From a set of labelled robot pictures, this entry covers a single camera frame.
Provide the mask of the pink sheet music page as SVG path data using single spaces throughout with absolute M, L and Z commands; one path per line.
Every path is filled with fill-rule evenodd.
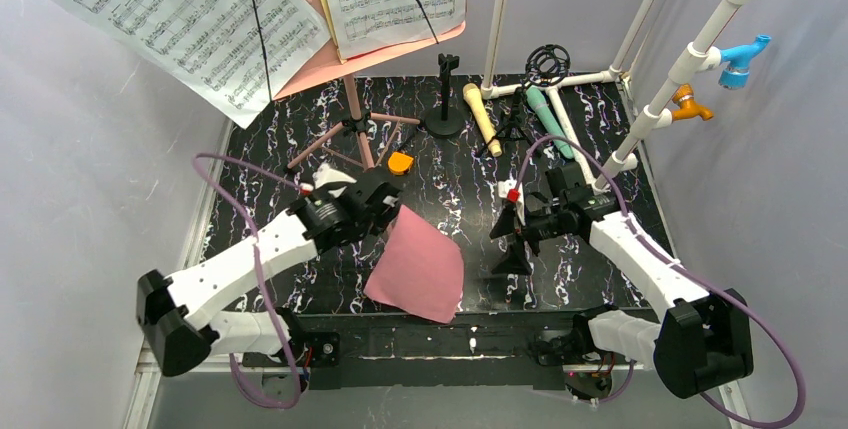
M 464 261 L 457 243 L 403 205 L 364 294 L 439 324 L 455 318 L 463 296 Z

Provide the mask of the black microphone stand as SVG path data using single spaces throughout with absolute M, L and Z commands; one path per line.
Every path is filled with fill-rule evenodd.
M 423 120 L 426 132 L 438 139 L 448 139 L 458 135 L 464 127 L 462 115 L 451 104 L 451 74 L 459 67 L 460 58 L 456 55 L 440 53 L 438 55 L 440 106 L 430 110 Z

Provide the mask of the green microphone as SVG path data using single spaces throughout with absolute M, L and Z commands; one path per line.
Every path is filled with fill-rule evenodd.
M 553 136 L 564 137 L 565 134 L 558 120 L 553 115 L 542 91 L 537 87 L 531 86 L 524 91 L 524 94 L 529 109 L 537 116 L 547 133 Z M 574 159 L 574 152 L 569 144 L 555 139 L 554 145 L 563 157 L 570 160 Z

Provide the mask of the cream yellow microphone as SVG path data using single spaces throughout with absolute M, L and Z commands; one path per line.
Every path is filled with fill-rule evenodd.
M 488 151 L 493 157 L 500 157 L 502 148 L 495 137 L 496 131 L 483 103 L 480 88 L 473 83 L 468 83 L 463 87 L 462 95 L 480 129 L 483 138 L 483 150 Z

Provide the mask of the small black tripod stand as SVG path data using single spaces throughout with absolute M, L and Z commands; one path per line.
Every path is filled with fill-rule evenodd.
M 534 86 L 547 88 L 558 84 L 568 75 L 570 67 L 569 52 L 558 44 L 546 44 L 533 50 L 526 59 L 524 75 L 512 95 L 505 120 L 499 123 L 493 136 L 483 137 L 483 144 L 474 156 L 479 157 L 490 150 L 495 139 L 515 144 L 523 141 L 531 145 L 531 138 L 525 131 L 526 112 L 530 108 L 526 93 Z

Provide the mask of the pink music stand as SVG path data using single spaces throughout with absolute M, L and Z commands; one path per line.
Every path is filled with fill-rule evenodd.
M 324 0 L 307 0 L 307 3 L 323 17 L 328 28 L 333 27 L 331 13 L 326 7 Z M 374 167 L 377 160 L 373 157 L 369 140 L 366 135 L 368 123 L 372 120 L 390 122 L 394 125 L 394 128 L 398 130 L 403 124 L 416 127 L 421 124 L 421 120 L 418 118 L 394 116 L 362 109 L 355 81 L 355 73 L 400 56 L 433 46 L 439 42 L 446 42 L 462 34 L 465 28 L 466 24 L 461 23 L 455 28 L 435 38 L 390 45 L 347 59 L 339 56 L 335 33 L 331 32 L 330 40 L 322 46 L 311 59 L 309 59 L 302 69 L 300 69 L 279 92 L 276 93 L 274 100 L 279 102 L 288 96 L 292 96 L 320 84 L 340 79 L 344 83 L 349 115 L 330 127 L 306 149 L 294 156 L 291 161 L 286 164 L 286 169 L 288 171 L 296 171 L 300 164 L 304 163 L 307 157 L 316 151 L 323 150 L 329 153 L 331 150 L 326 145 L 334 136 L 341 133 L 348 133 L 352 135 L 359 149 L 359 158 L 357 160 L 349 157 L 345 157 L 344 159 L 364 169 Z

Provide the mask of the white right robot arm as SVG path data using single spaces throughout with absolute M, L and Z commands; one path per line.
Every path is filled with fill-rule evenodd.
M 534 195 L 542 204 L 537 210 L 526 208 L 517 181 L 498 182 L 502 211 L 490 236 L 505 239 L 507 248 L 493 274 L 528 275 L 528 257 L 539 253 L 541 242 L 575 235 L 638 288 L 656 319 L 630 316 L 612 304 L 579 312 L 569 333 L 534 343 L 541 365 L 614 353 L 656 370 L 681 399 L 752 374 L 750 324 L 737 292 L 723 298 L 675 271 L 667 252 L 616 197 L 586 184 L 578 164 L 551 169 L 546 179 L 551 195 Z

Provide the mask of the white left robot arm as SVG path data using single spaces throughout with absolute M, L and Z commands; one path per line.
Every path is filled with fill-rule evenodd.
M 397 217 L 401 186 L 384 169 L 358 177 L 323 164 L 311 191 L 299 196 L 257 235 L 193 267 L 137 283 L 136 320 L 165 377 L 198 367 L 213 355 L 256 353 L 309 357 L 335 366 L 336 332 L 309 331 L 289 309 L 231 312 L 238 296 L 321 254 L 383 232 Z

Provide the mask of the right robot arm base mount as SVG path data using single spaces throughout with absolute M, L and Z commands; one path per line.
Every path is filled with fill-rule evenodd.
M 566 391 L 572 402 L 597 407 L 612 402 L 629 388 L 635 361 L 623 354 L 597 348 L 587 329 L 543 331 L 529 344 L 530 357 L 541 367 L 588 365 L 589 370 L 564 369 Z

